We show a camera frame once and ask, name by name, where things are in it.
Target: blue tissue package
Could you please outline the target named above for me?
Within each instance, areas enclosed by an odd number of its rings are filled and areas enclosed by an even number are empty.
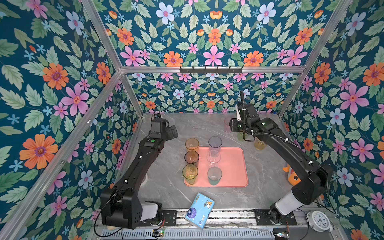
[[[185,219],[196,227],[203,229],[214,205],[215,201],[198,193],[185,215]]]

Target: orange flower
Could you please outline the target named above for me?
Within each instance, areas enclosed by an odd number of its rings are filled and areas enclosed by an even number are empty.
[[[277,105],[277,102],[272,100],[270,102],[267,102],[266,107],[269,109],[272,109],[272,108],[276,107],[276,105]]]
[[[77,228],[80,228],[82,225],[83,225],[83,222],[84,222],[84,218],[80,219],[77,224],[76,224],[76,227]]]
[[[324,82],[328,81],[329,74],[331,74],[331,69],[329,68],[329,63],[322,63],[317,67],[316,72],[314,74],[315,82],[322,85]]]
[[[204,30],[200,29],[199,31],[197,31],[197,35],[203,36],[204,35]]]
[[[303,146],[304,146],[305,150],[311,151],[313,149],[312,139],[306,138],[304,140]]]
[[[133,42],[135,41],[135,39],[132,36],[131,31],[127,31],[125,28],[118,29],[117,35],[118,35],[119,41],[124,43],[127,46],[133,45]]]
[[[312,28],[304,28],[302,31],[300,31],[295,40],[297,45],[303,45],[304,43],[308,42],[310,40],[310,37],[312,37]]]
[[[50,63],[49,68],[44,68],[43,75],[44,81],[48,82],[48,86],[51,88],[55,88],[60,90],[62,87],[65,87],[67,82],[69,82],[69,78],[67,70],[63,70],[63,66],[60,64]]]
[[[57,152],[57,144],[53,144],[55,140],[48,136],[45,139],[44,134],[36,134],[35,140],[28,138],[23,147],[26,149],[20,151],[20,160],[27,160],[24,163],[29,169],[32,169],[37,164],[37,169],[42,169],[47,166],[47,162],[51,162],[55,156],[53,153]]]
[[[109,15],[111,16],[111,18],[113,18],[113,19],[118,18],[118,14],[115,13],[114,11],[109,11],[108,13],[109,13]]]
[[[103,84],[109,82],[111,73],[109,72],[109,67],[104,62],[97,64],[96,73],[99,75],[100,82],[103,82]]]
[[[364,235],[359,229],[352,229],[351,238],[353,240],[368,240],[368,237]]]
[[[149,109],[155,109],[155,108],[156,108],[156,104],[153,103],[152,101],[147,101],[147,102],[145,103],[145,106],[146,106],[147,108],[149,108]]]
[[[34,48],[32,45],[29,45],[29,49],[30,49],[32,52],[37,53],[37,52],[36,52],[36,48]]]
[[[314,14],[314,18],[318,19],[319,17],[321,17],[323,15],[323,10],[319,10],[317,11],[315,14]]]
[[[132,129],[133,132],[136,131],[136,127],[137,127],[137,122],[135,122],[135,123],[133,124],[133,129]]]
[[[121,147],[121,141],[120,141],[120,139],[117,138],[112,143],[112,152],[113,152],[113,154],[118,154],[119,151],[120,151],[120,147]]]
[[[228,28],[227,31],[225,32],[225,34],[227,36],[232,36],[233,35],[233,30]]]
[[[215,107],[215,102],[214,101],[209,101],[207,103],[207,107],[210,108],[210,109],[214,108]]]
[[[169,51],[169,54],[166,53],[164,55],[164,63],[167,64],[167,67],[181,67],[183,59],[180,58],[179,53],[175,53],[174,51]]]
[[[366,82],[368,86],[372,84],[377,86],[380,84],[380,80],[384,81],[384,63],[379,63],[378,65],[372,64],[369,66],[369,69],[365,70],[365,77],[362,78],[363,82]]]
[[[212,19],[220,19],[222,16],[223,16],[223,12],[222,11],[211,11],[209,13],[209,16],[211,16]]]
[[[252,53],[248,53],[247,57],[244,58],[244,66],[246,67],[258,67],[260,66],[260,63],[264,61],[264,58],[262,58],[264,55],[262,53],[259,53],[259,51],[253,51]]]
[[[289,132],[289,125],[288,125],[288,123],[284,122],[284,126],[285,126],[285,129],[287,129],[287,131]]]
[[[216,45],[217,43],[220,42],[221,33],[217,28],[214,28],[211,30],[211,33],[208,34],[208,37],[209,37],[208,41],[212,43],[212,45]]]
[[[379,150],[383,150],[382,152],[380,152],[380,156],[384,159],[384,142],[378,142],[377,143],[377,148]]]

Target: alarm clock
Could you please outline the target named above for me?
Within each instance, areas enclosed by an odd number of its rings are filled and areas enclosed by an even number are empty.
[[[329,218],[321,211],[308,212],[307,218],[309,226],[317,232],[324,232],[327,230],[331,232],[333,230]]]

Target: orange plush toy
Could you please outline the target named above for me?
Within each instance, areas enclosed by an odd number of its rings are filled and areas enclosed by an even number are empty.
[[[301,181],[300,178],[296,175],[295,171],[291,168],[291,166],[289,166],[289,164],[287,167],[283,167],[283,171],[288,173],[288,181],[293,186]]]

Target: metal beam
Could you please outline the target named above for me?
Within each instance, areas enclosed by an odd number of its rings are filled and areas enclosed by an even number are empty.
[[[193,70],[202,72],[202,73],[216,73],[218,70],[222,72],[223,70],[228,70],[228,73],[231,73],[231,70],[242,69],[243,73],[303,73],[304,68],[302,66],[260,66],[260,67],[182,67],[184,73],[190,71],[194,73]],[[123,66],[121,68],[122,73],[179,73],[180,68],[178,67],[127,67]]]
[[[128,80],[128,77],[127,77],[126,74],[123,74],[123,76],[121,78],[121,83],[124,86],[124,88],[125,88],[125,90],[127,92],[127,95],[129,97],[129,99],[130,99],[130,101],[131,101],[131,103],[133,105],[133,108],[135,109],[137,115],[139,116],[139,118],[142,118],[143,111],[142,111],[142,109],[140,107],[139,100],[137,99],[136,94],[133,91],[133,87],[129,83],[129,80]]]
[[[292,99],[296,95],[297,91],[299,90],[301,84],[305,80],[305,78],[308,76],[308,73],[310,72],[312,66],[316,62],[317,58],[319,57],[321,51],[327,44],[329,38],[331,37],[333,31],[343,18],[345,12],[347,11],[349,5],[352,3],[352,0],[340,0],[338,5],[336,6],[335,11],[332,13],[331,17],[328,20],[327,25],[325,25],[324,31],[321,34],[319,40],[317,41],[316,45],[314,46],[313,50],[311,51],[307,61],[304,64],[304,71],[297,77],[295,83],[293,84],[291,90],[289,91],[287,97],[284,100],[283,105],[281,106],[279,110],[279,117],[282,117],[284,115],[284,112],[288,108],[289,104],[291,103]]]
[[[84,136],[84,133],[89,127],[89,123],[96,117],[97,113],[104,105],[105,100],[109,97],[109,94],[112,89],[114,89],[120,78],[121,73],[115,73],[107,85],[105,85],[99,96],[97,96],[91,107],[81,118],[72,133],[68,136],[63,146],[59,149],[33,187],[29,190],[24,200],[19,204],[12,218],[4,225],[0,232],[0,239],[16,239],[19,232],[21,232],[22,228],[25,226],[26,222],[47,193],[50,185],[56,179],[65,162],[72,154],[76,145]]]
[[[107,30],[104,27],[104,23],[101,20],[101,17],[95,7],[95,4],[92,0],[82,0],[81,3],[85,11],[88,14],[89,19],[91,20],[96,33],[99,35],[100,41],[107,52],[109,58],[111,59],[112,65],[114,66],[116,71],[122,67],[120,58],[115,51],[115,47],[113,46],[111,39],[107,34]]]

